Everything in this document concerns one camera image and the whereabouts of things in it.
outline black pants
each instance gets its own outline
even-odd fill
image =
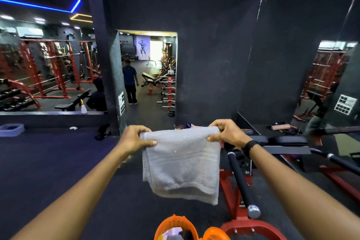
[[[129,104],[136,103],[136,86],[134,84],[132,85],[126,85],[125,86],[126,93],[127,93],[127,99],[129,101]]]

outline blue led light strip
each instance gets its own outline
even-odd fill
[[[61,10],[61,9],[39,6],[39,5],[31,4],[31,3],[19,2],[19,1],[14,1],[14,0],[0,0],[0,2],[16,4],[16,5],[21,5],[21,6],[28,6],[28,7],[33,7],[33,8],[39,8],[39,9],[44,9],[44,10],[57,11],[57,12],[67,12],[67,13],[72,14],[76,10],[76,8],[79,6],[79,4],[81,3],[81,0],[76,0],[75,4],[74,4],[74,6],[72,6],[71,10]]]

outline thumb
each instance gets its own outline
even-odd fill
[[[213,141],[221,141],[221,134],[215,134],[215,135],[211,135],[208,136],[206,138],[207,141],[213,142]]]
[[[154,141],[152,139],[142,139],[141,142],[141,147],[153,147],[157,144],[157,141]]]

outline white cloth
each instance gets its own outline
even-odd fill
[[[196,127],[141,133],[156,140],[142,153],[142,177],[161,197],[196,199],[218,204],[220,142],[206,138],[217,127]]]

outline hand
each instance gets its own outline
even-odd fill
[[[217,126],[221,133],[207,137],[207,141],[225,141],[240,149],[252,140],[230,119],[216,120],[209,126]]]
[[[127,154],[131,155],[139,150],[141,147],[152,147],[157,144],[157,141],[152,139],[141,139],[139,134],[141,132],[151,132],[151,130],[142,125],[130,125],[125,128],[117,146],[122,151],[126,151]]]

